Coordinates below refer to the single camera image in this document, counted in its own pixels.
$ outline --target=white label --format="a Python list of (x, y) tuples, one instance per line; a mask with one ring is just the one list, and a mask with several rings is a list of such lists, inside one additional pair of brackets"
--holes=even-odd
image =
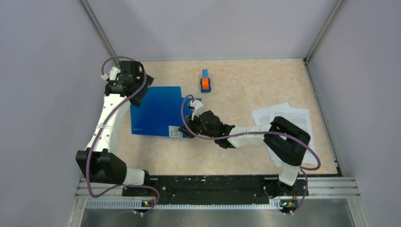
[(183, 138), (183, 134), (178, 131), (178, 126), (168, 126), (168, 136), (169, 137), (178, 137)]

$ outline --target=tabletop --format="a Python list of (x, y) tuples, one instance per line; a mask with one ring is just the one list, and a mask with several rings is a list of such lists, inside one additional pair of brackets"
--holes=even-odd
[[(288, 102), (310, 110), (315, 149), (322, 167), (314, 174), (336, 174), (337, 168), (324, 132), (302, 59), (148, 61), (152, 86), (180, 86), (182, 96), (202, 98), (207, 110), (225, 124), (255, 125), (252, 110)], [(212, 92), (201, 93), (202, 69), (208, 69)], [(224, 149), (213, 141), (131, 133), (126, 113), (118, 138), (118, 157), (128, 167), (151, 175), (278, 174), (266, 146)]]

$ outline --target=white panel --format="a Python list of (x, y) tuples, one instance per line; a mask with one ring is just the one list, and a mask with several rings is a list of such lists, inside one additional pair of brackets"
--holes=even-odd
[(401, 221), (389, 208), (401, 203), (400, 10), (399, 0), (348, 1), (311, 63), (342, 169), (373, 226)]
[(140, 61), (301, 58), (336, 0), (90, 0), (118, 54)]
[(62, 227), (107, 58), (77, 0), (0, 1), (0, 226)]

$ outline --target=metal post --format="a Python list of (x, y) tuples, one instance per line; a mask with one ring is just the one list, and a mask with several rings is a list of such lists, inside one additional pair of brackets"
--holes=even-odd
[[(81, 3), (82, 8), (86, 12), (86, 15), (88, 16), (93, 28), (95, 29), (97, 35), (99, 36), (100, 40), (102, 41), (102, 44), (105, 47), (109, 56), (110, 57), (117, 56), (112, 45), (110, 44), (109, 39), (107, 38), (105, 32), (103, 31), (102, 27), (100, 26), (99, 21), (97, 20), (96, 15), (94, 14), (92, 8), (90, 7), (88, 1), (87, 0), (79, 0), (79, 2)], [(116, 64), (116, 66), (120, 65), (118, 59), (113, 59), (113, 61)]]
[(326, 22), (324, 23), (322, 29), (320, 30), (319, 35), (314, 41), (312, 48), (309, 50), (308, 55), (305, 57), (305, 64), (308, 64), (310, 60), (313, 58), (313, 55), (316, 49), (319, 47), (320, 43), (322, 42), (324, 36), (326, 35), (327, 31), (329, 30), (330, 26), (332, 25), (334, 19), (340, 12), (340, 9), (344, 5), (347, 0), (338, 0), (336, 5), (334, 6), (333, 10), (331, 11), (329, 17), (327, 18)]

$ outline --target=gray wall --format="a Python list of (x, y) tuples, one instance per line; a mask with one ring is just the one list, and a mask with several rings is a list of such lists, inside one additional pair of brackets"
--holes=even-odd
[(89, 0), (140, 61), (305, 57), (336, 0)]
[(348, 1), (312, 60), (312, 74), (374, 226), (399, 226), (401, 1)]
[(107, 58), (77, 0), (0, 2), (0, 226), (64, 226)]

